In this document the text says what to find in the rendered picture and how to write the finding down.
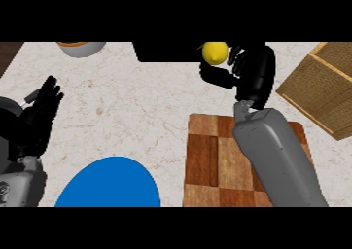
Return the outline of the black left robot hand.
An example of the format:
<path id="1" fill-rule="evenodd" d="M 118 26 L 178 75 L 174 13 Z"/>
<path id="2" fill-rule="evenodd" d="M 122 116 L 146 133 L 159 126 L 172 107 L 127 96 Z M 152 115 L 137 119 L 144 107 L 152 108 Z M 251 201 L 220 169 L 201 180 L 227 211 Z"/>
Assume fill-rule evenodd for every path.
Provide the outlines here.
<path id="1" fill-rule="evenodd" d="M 0 136 L 8 141 L 8 161 L 44 154 L 63 96 L 57 79 L 48 76 L 32 105 L 17 116 L 0 108 Z"/>

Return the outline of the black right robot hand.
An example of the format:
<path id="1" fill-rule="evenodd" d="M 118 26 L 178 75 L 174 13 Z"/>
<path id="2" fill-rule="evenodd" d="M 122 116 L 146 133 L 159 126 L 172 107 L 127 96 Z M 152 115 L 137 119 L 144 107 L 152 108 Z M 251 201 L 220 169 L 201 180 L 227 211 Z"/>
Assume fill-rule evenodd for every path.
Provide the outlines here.
<path id="1" fill-rule="evenodd" d="M 251 108 L 261 110 L 270 98 L 274 76 L 276 55 L 274 50 L 264 42 L 229 42 L 230 53 L 226 65 L 227 71 L 209 65 L 205 61 L 199 65 L 201 79 L 226 89 L 236 88 L 235 99 L 252 100 Z"/>

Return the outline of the yellow lemon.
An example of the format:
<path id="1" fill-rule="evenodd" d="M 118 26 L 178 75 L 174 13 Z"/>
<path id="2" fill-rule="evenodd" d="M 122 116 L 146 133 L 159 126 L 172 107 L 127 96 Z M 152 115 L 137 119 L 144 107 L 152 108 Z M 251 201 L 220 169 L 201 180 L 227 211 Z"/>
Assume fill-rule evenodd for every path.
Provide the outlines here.
<path id="1" fill-rule="evenodd" d="M 202 58 L 209 65 L 220 65 L 227 58 L 226 42 L 206 42 L 202 46 Z"/>

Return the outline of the wicker basket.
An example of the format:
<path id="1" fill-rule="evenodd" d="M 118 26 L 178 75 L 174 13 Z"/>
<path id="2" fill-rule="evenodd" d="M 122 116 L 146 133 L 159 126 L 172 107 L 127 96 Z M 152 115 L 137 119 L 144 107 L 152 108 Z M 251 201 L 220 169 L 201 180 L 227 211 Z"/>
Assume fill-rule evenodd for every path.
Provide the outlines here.
<path id="1" fill-rule="evenodd" d="M 277 95 L 328 135 L 352 136 L 352 42 L 320 42 L 282 84 Z"/>

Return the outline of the checkered wooden cutting board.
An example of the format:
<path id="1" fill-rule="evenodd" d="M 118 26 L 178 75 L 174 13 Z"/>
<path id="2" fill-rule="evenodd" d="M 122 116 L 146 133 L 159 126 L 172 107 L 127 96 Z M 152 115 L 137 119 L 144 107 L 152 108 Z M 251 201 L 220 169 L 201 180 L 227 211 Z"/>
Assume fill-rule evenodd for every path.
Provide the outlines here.
<path id="1" fill-rule="evenodd" d="M 288 124 L 313 164 L 303 125 L 297 122 Z M 189 116 L 183 192 L 186 206 L 274 206 L 252 164 L 235 142 L 233 128 L 233 117 L 205 114 Z"/>

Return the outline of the dark brown wooden panel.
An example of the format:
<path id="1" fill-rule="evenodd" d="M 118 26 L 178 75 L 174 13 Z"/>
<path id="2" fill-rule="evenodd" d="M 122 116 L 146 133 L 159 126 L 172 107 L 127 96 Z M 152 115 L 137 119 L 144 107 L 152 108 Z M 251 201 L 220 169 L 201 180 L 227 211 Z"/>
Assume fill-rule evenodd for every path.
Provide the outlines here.
<path id="1" fill-rule="evenodd" d="M 0 79 L 22 48 L 22 45 L 23 42 L 0 42 Z"/>

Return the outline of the grey bowl with orange rim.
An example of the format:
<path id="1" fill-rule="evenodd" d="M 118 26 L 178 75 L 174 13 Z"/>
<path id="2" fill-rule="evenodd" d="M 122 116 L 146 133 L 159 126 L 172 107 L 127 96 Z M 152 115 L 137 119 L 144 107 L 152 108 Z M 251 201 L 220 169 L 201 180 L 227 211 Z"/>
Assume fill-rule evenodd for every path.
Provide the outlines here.
<path id="1" fill-rule="evenodd" d="M 103 49 L 104 42 L 59 42 L 63 53 L 73 58 L 82 58 L 94 55 Z"/>

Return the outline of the blue plate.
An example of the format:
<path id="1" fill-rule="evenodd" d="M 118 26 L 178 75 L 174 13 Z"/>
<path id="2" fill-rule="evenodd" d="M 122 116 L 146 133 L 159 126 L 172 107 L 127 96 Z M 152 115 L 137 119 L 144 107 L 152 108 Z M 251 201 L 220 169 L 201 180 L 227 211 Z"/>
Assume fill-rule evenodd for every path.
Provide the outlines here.
<path id="1" fill-rule="evenodd" d="M 56 207 L 159 207 L 152 175 L 125 157 L 93 162 L 75 175 L 56 201 Z"/>

